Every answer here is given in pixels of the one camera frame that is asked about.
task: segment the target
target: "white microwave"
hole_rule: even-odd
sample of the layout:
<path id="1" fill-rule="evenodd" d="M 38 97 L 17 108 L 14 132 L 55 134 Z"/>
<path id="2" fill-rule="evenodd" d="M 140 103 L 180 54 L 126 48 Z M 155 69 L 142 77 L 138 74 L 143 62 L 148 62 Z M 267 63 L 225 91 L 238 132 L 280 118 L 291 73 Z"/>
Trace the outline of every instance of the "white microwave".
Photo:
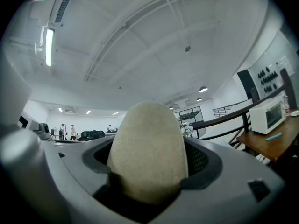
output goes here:
<path id="1" fill-rule="evenodd" d="M 284 99 L 281 95 L 270 98 L 249 109 L 251 129 L 268 134 L 286 118 Z"/>

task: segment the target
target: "foam cushion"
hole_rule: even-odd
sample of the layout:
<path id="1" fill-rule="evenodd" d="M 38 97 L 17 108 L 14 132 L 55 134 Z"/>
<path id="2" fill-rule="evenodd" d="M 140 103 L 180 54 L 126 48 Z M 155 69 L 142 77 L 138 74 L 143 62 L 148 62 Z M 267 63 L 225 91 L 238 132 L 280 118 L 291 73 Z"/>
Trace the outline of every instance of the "foam cushion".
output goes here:
<path id="1" fill-rule="evenodd" d="M 131 107 L 108 157 L 123 193 L 137 201 L 162 204 L 179 191 L 188 176 L 185 146 L 172 111 L 157 103 Z"/>

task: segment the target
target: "fluorescent light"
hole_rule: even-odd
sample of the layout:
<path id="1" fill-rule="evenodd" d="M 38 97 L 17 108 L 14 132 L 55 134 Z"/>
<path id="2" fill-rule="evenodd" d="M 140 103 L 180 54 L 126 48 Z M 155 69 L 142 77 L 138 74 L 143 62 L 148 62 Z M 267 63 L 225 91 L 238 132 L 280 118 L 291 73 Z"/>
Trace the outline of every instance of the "fluorescent light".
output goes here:
<path id="1" fill-rule="evenodd" d="M 52 66 L 52 42 L 54 30 L 48 29 L 46 35 L 46 64 Z"/>
<path id="2" fill-rule="evenodd" d="M 207 91 L 207 88 L 205 86 L 202 86 L 199 90 L 200 93 Z"/>

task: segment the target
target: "wooden table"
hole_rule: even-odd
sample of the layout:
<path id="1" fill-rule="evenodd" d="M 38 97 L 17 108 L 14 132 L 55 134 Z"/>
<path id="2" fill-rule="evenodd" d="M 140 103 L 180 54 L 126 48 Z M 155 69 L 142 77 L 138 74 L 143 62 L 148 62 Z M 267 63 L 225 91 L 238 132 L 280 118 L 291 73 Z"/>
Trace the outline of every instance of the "wooden table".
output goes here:
<path id="1" fill-rule="evenodd" d="M 266 141 L 275 134 L 282 133 L 280 137 Z M 299 134 L 299 116 L 287 117 L 286 120 L 269 134 L 263 135 L 250 131 L 239 137 L 237 140 L 254 151 L 262 154 L 273 162 L 283 156 L 287 149 L 294 142 Z"/>

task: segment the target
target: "ceiling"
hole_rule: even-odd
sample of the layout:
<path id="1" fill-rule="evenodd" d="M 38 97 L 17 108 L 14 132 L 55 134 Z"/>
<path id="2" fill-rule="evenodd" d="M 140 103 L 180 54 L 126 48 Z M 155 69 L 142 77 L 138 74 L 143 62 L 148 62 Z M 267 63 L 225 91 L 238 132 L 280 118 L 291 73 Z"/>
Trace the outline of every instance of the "ceiling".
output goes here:
<path id="1" fill-rule="evenodd" d="M 257 1 L 24 4 L 7 30 L 5 51 L 34 100 L 103 110 L 127 110 L 141 101 L 173 105 L 185 98 L 192 105 L 199 96 L 211 98 L 238 70 L 263 21 Z M 52 67 L 45 65 L 44 42 L 35 54 L 42 26 L 55 30 Z M 199 94 L 201 86 L 208 91 Z"/>
<path id="2" fill-rule="evenodd" d="M 67 105 L 57 105 L 57 104 L 50 104 L 50 103 L 43 103 L 40 102 L 42 106 L 47 108 L 51 113 L 57 114 L 69 114 L 69 115 L 76 115 L 76 116 L 91 116 L 91 117 L 107 117 L 107 118 L 117 118 L 123 114 L 124 111 L 116 111 L 116 110 L 96 110 L 96 109 L 86 109 L 74 106 L 67 106 Z"/>

